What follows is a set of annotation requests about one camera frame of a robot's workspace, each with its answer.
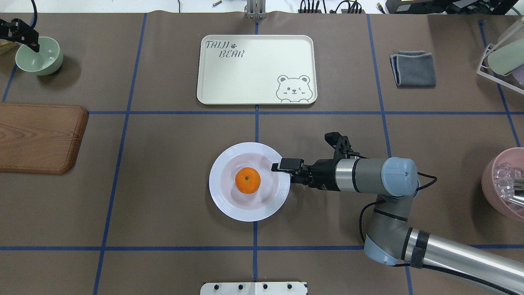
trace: brown table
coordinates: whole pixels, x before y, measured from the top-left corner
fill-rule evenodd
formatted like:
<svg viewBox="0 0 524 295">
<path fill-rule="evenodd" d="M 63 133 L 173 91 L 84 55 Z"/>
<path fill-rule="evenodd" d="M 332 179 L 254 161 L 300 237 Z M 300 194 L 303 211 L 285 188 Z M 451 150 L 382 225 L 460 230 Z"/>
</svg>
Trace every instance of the brown table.
<svg viewBox="0 0 524 295">
<path fill-rule="evenodd" d="M 475 74 L 480 19 L 492 43 L 516 20 L 270 13 L 259 34 L 313 39 L 319 96 L 256 109 L 195 95 L 200 40 L 254 34 L 242 13 L 39 15 L 63 67 L 12 75 L 14 52 L 0 56 L 3 98 L 79 104 L 90 117 L 69 173 L 0 174 L 0 290 L 198 294 L 203 282 L 255 278 L 307 281 L 309 294 L 482 293 L 365 257 L 357 221 L 373 195 L 293 186 L 273 216 L 242 223 L 208 189 L 214 160 L 233 144 L 259 141 L 311 164 L 332 156 L 323 135 L 339 131 L 365 156 L 409 157 L 439 177 L 416 199 L 411 226 L 524 262 L 524 223 L 496 212 L 480 187 L 486 164 L 524 139 L 523 97 L 501 88 L 502 98 Z M 432 52 L 437 87 L 397 88 L 389 56 L 399 49 Z"/>
</svg>

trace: green bowl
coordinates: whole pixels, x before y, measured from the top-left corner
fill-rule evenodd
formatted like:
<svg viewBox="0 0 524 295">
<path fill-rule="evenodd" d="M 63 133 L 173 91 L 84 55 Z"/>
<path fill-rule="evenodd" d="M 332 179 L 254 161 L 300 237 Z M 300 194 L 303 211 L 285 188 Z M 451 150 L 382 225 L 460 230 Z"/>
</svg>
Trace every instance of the green bowl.
<svg viewBox="0 0 524 295">
<path fill-rule="evenodd" d="M 58 42 L 50 37 L 39 37 L 38 44 L 40 52 L 34 52 L 27 45 L 22 45 L 16 52 L 16 65 L 21 70 L 37 76 L 56 72 L 64 59 Z"/>
</svg>

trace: wooden cutting board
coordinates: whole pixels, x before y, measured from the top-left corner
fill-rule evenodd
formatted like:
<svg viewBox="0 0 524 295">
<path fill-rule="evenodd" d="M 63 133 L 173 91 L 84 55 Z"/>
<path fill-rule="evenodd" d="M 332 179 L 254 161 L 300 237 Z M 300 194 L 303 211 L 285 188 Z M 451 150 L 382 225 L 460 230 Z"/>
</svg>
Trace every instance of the wooden cutting board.
<svg viewBox="0 0 524 295">
<path fill-rule="evenodd" d="M 80 106 L 0 103 L 0 172 L 69 171 L 87 122 Z"/>
</svg>

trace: gray towel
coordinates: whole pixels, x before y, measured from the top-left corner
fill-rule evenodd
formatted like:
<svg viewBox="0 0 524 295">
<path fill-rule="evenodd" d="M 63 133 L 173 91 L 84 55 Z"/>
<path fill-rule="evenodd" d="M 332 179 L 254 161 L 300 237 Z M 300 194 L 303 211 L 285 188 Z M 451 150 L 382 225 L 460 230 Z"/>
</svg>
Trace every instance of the gray towel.
<svg viewBox="0 0 524 295">
<path fill-rule="evenodd" d="M 425 51 L 399 50 L 391 56 L 391 67 L 398 86 L 435 87 L 433 56 Z"/>
</svg>

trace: bear drawing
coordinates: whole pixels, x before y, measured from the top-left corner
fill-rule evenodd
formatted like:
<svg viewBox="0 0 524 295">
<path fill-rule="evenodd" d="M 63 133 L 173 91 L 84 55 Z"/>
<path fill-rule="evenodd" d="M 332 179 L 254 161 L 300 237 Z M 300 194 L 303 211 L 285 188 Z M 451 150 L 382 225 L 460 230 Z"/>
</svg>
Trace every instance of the bear drawing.
<svg viewBox="0 0 524 295">
<path fill-rule="evenodd" d="M 313 91 L 309 88 L 309 77 L 302 75 L 299 78 L 278 77 L 277 98 L 281 102 L 309 101 Z"/>
</svg>

